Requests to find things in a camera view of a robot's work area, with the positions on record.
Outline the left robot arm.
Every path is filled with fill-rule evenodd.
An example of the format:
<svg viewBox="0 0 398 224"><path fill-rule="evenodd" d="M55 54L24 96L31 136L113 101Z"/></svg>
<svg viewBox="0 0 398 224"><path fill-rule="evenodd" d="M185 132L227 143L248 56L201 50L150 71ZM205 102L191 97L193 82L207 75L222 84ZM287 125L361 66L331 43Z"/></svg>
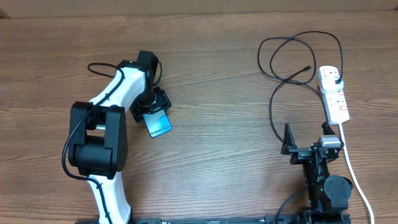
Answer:
<svg viewBox="0 0 398 224"><path fill-rule="evenodd" d="M129 152L126 115L156 138L172 130L172 104L158 86L162 64L153 52L141 50L136 60L110 67L115 74L108 86L71 107L62 167L67 176L89 183L99 211L95 223L134 223L122 180Z"/></svg>

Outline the Galaxy S24+ smartphone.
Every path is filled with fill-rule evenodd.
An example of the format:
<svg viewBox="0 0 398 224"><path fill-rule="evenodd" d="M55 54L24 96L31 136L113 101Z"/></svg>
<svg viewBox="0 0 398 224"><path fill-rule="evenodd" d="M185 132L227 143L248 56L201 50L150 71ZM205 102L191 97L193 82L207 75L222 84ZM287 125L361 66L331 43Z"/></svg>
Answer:
<svg viewBox="0 0 398 224"><path fill-rule="evenodd" d="M144 114L144 122L150 137L156 138L172 130L172 125L164 110L154 114Z"/></svg>

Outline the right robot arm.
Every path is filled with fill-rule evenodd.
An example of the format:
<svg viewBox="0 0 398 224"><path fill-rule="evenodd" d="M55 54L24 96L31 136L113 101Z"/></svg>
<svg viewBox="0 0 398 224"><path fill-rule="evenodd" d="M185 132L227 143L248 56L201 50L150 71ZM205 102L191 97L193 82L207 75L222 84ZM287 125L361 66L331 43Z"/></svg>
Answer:
<svg viewBox="0 0 398 224"><path fill-rule="evenodd" d="M279 223L350 223L348 209L353 183L346 177L330 175L328 163L339 158L345 145L326 123L318 141L307 148L295 143L290 125L285 124L281 153L290 156L292 165L303 167L305 187L289 197L279 208L275 222ZM281 215L284 206L303 192L308 192L309 207L300 208L296 214Z"/></svg>

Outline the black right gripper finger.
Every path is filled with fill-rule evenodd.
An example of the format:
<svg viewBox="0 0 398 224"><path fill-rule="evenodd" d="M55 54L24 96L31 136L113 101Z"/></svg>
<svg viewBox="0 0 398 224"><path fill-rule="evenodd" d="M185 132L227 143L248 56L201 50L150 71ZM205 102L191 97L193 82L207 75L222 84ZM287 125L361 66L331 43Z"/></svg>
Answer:
<svg viewBox="0 0 398 224"><path fill-rule="evenodd" d="M290 124L286 123L284 128L284 138L282 141L282 147L280 153L282 155L288 155L294 153L296 149L297 145L295 143L295 139L293 137Z"/></svg>
<svg viewBox="0 0 398 224"><path fill-rule="evenodd" d="M324 135L335 135L336 133L332 130L332 128L330 127L329 123L327 121L325 121L322 124L322 130L323 130L323 134Z"/></svg>

